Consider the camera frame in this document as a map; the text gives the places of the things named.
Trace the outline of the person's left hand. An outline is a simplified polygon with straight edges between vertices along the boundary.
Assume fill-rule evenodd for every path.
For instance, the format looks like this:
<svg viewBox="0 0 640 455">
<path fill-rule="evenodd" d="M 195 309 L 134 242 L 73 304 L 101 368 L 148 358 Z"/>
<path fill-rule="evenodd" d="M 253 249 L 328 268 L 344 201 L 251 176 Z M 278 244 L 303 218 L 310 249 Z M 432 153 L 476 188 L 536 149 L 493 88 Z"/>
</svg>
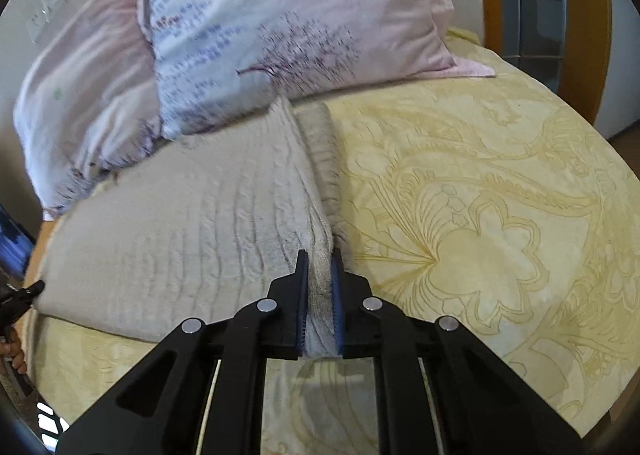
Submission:
<svg viewBox="0 0 640 455">
<path fill-rule="evenodd" d="M 14 327 L 8 328 L 6 334 L 1 338 L 0 350 L 2 359 L 10 359 L 11 366 L 18 374 L 25 375 L 27 373 L 25 352 L 22 348 L 21 338 Z"/>
</svg>

